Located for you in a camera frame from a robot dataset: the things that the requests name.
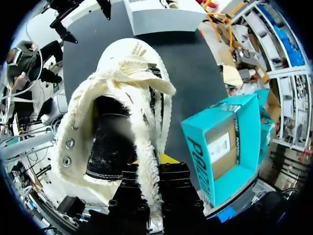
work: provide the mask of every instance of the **metal eyelet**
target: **metal eyelet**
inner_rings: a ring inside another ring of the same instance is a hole
[[[74,131],[76,131],[76,130],[78,129],[78,127],[75,127],[75,122],[74,122],[74,121],[72,122],[72,129],[73,129]]]
[[[66,146],[68,149],[73,148],[74,145],[75,145],[75,141],[74,141],[72,138],[68,138],[67,141],[65,142],[65,146]]]
[[[64,167],[69,167],[72,163],[72,160],[69,156],[66,156],[63,158],[63,166]]]

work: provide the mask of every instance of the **white fleece boot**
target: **white fleece boot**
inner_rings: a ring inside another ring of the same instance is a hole
[[[151,212],[159,211],[159,153],[165,150],[175,92],[162,59],[147,43],[112,43],[97,71],[72,95],[58,129],[52,170],[107,204],[123,166],[138,160],[142,198]]]

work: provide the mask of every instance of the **electronic equipment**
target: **electronic equipment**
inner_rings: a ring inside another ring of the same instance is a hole
[[[51,23],[50,27],[54,28],[55,31],[60,35],[63,41],[78,43],[74,35],[71,34],[61,23],[61,21],[69,15],[73,10],[75,10],[79,4],[84,0],[47,0],[49,7],[44,7],[42,14],[48,9],[52,8],[57,10],[58,15],[56,19]],[[97,0],[101,7],[103,14],[108,20],[111,19],[111,2],[110,0]]]

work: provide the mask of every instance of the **gray table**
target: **gray table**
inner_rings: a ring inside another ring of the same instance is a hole
[[[68,29],[78,40],[78,44],[64,44],[64,82],[69,102],[78,85],[96,70],[105,48],[116,40],[134,36],[124,2],[112,5],[110,21],[98,10],[78,19]],[[192,183],[198,190],[197,176],[180,123],[227,96],[219,68],[198,30],[195,33],[162,32],[135,38],[147,42],[159,53],[177,89],[172,100],[165,153],[188,164]]]

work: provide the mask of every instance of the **person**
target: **person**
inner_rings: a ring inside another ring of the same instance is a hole
[[[62,66],[63,52],[58,41],[53,41],[41,49],[43,61],[50,56],[54,56],[57,66]],[[25,76],[29,81],[37,79],[42,67],[40,55],[37,53],[37,46],[31,41],[21,41],[11,49],[6,58],[7,61],[7,80],[12,90],[16,90],[21,80]],[[60,83],[62,78],[54,72],[42,68],[39,78],[43,82]]]

